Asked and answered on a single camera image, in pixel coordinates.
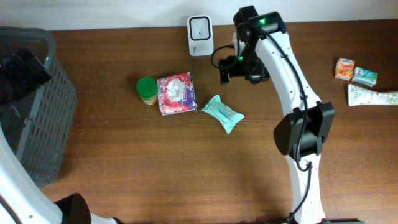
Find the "teal wet wipes pack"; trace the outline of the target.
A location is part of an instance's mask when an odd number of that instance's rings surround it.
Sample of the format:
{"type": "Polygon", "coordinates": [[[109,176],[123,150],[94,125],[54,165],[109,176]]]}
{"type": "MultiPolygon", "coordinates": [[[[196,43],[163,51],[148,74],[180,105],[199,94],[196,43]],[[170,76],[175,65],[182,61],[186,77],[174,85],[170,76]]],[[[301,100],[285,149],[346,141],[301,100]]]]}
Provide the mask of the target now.
{"type": "Polygon", "coordinates": [[[244,119],[243,114],[225,105],[219,95],[215,95],[201,110],[218,120],[227,134],[230,134],[234,127],[244,119]]]}

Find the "pink purple tissue pack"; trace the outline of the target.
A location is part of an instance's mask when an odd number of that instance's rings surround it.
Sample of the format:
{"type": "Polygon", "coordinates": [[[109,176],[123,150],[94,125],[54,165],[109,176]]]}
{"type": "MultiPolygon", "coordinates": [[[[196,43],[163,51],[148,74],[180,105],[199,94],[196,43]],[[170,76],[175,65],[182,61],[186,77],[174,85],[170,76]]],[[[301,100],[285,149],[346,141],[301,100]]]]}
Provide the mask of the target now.
{"type": "Polygon", "coordinates": [[[197,109],[193,78],[190,72],[159,78],[156,82],[158,105],[162,116],[197,109]]]}

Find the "green lid jar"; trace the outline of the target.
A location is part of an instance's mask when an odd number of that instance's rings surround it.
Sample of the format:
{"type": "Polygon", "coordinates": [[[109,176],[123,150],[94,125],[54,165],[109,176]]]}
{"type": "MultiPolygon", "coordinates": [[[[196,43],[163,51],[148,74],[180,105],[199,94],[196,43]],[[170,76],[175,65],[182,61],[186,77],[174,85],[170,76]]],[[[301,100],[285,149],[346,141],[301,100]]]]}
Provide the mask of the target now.
{"type": "Polygon", "coordinates": [[[146,105],[154,105],[157,102],[158,86],[157,82],[153,78],[141,78],[137,82],[136,89],[141,100],[146,105]]]}

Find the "orange tissue pack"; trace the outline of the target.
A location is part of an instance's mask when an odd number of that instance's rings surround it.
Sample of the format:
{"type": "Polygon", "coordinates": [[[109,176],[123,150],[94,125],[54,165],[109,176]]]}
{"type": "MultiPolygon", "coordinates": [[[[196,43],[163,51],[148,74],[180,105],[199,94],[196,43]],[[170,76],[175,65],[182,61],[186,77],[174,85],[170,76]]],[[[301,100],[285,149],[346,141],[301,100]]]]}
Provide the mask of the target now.
{"type": "Polygon", "coordinates": [[[335,78],[350,81],[353,77],[355,61],[339,58],[335,67],[335,78]]]}

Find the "small teal tissue pack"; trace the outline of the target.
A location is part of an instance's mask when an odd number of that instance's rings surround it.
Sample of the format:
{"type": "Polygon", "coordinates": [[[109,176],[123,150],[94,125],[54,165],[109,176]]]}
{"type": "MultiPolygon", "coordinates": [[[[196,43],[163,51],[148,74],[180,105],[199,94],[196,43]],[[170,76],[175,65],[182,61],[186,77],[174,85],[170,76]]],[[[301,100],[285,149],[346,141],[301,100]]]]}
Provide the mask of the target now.
{"type": "Polygon", "coordinates": [[[361,67],[356,67],[351,80],[353,82],[373,87],[377,83],[377,73],[361,67]]]}

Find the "white floral cream tube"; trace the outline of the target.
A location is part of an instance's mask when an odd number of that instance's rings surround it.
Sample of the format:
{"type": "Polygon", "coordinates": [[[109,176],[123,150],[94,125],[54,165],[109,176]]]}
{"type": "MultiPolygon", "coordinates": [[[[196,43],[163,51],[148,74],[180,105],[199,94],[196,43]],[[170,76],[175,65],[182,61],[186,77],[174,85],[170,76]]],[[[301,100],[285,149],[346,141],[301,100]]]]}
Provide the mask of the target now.
{"type": "Polygon", "coordinates": [[[348,85],[348,104],[359,105],[397,105],[397,92],[376,92],[360,86],[348,85]]]}

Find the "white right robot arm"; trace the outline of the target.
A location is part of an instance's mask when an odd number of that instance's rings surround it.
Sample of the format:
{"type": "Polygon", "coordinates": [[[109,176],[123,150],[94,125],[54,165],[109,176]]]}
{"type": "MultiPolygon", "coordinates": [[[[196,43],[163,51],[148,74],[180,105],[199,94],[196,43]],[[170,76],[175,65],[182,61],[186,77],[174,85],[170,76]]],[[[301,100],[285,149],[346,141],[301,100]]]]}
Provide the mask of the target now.
{"type": "Polygon", "coordinates": [[[252,84],[271,80],[282,106],[274,128],[277,149],[285,157],[292,182],[293,205],[286,223],[326,223],[320,196],[319,166],[335,110],[312,90],[293,53],[278,12],[260,15],[254,6],[233,17],[234,56],[216,65],[221,84],[243,77],[252,84]]]}

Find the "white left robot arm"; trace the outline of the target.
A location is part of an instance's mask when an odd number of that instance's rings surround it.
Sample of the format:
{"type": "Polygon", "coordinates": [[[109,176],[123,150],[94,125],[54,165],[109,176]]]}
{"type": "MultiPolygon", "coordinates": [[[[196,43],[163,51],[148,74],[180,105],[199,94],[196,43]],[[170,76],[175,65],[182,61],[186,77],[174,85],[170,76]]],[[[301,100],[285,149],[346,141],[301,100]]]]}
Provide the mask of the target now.
{"type": "MultiPolygon", "coordinates": [[[[1,105],[20,100],[51,79],[28,48],[1,58],[1,105]]],[[[117,224],[116,217],[103,218],[90,212],[85,199],[74,193],[56,202],[35,185],[1,131],[1,218],[6,223],[104,223],[117,224]]]]}

